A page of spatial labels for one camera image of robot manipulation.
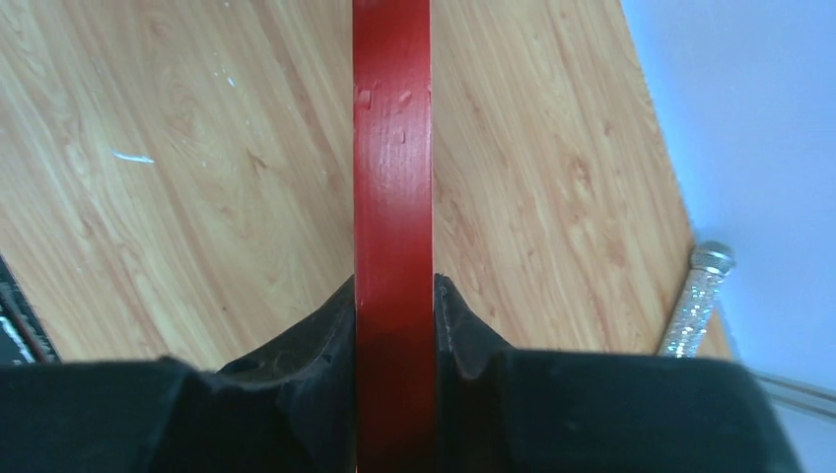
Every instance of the wood grain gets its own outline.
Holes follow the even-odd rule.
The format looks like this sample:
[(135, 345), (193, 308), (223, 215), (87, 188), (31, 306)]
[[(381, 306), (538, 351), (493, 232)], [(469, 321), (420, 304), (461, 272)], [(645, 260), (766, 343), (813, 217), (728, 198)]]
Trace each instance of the wood grain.
[[(434, 5), (436, 268), (513, 343), (652, 353), (693, 238), (620, 8), (490, 3)], [(216, 368), (351, 274), (350, 9), (0, 3), (0, 250), (65, 359)]]

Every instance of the red painted wood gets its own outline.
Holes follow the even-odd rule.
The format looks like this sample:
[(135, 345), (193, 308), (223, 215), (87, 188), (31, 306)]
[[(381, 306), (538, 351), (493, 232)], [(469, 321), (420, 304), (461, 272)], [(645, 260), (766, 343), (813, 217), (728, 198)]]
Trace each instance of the red painted wood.
[(354, 0), (358, 468), (433, 471), (429, 0)]

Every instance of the white scuff mark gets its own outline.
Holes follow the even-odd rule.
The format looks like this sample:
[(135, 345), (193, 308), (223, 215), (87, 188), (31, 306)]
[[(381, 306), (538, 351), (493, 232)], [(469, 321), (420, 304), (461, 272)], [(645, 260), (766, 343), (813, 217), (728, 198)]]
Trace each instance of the white scuff mark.
[(15, 342), (15, 345), (18, 346), (21, 356), (23, 356), (28, 363), (34, 363), (35, 357), (32, 356), (32, 352), (29, 351), (29, 347), (27, 347), (23, 338), (21, 338), (17, 329), (15, 329), (15, 325), (12, 324), (12, 321), (6, 317), (0, 317), (0, 325), (3, 325), (3, 331), (6, 332), (6, 335), (8, 335), (9, 338)]
[(119, 153), (118, 151), (115, 151), (115, 150), (110, 150), (110, 152), (113, 153), (113, 155), (116, 156), (117, 158), (119, 158), (121, 160), (125, 160), (125, 161), (130, 161), (132, 163), (144, 163), (146, 165), (152, 165), (154, 163), (154, 160), (152, 160), (151, 158), (149, 158), (147, 156), (126, 155), (124, 153)]

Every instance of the white wall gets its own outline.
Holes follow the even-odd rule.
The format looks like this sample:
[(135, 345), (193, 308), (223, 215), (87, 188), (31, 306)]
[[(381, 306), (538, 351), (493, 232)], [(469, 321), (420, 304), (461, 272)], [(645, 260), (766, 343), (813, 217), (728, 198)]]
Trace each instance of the white wall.
[[(722, 305), (741, 359), (836, 389), (836, 1), (622, 6), (697, 235), (735, 250)], [(781, 417), (825, 471), (811, 424)]]

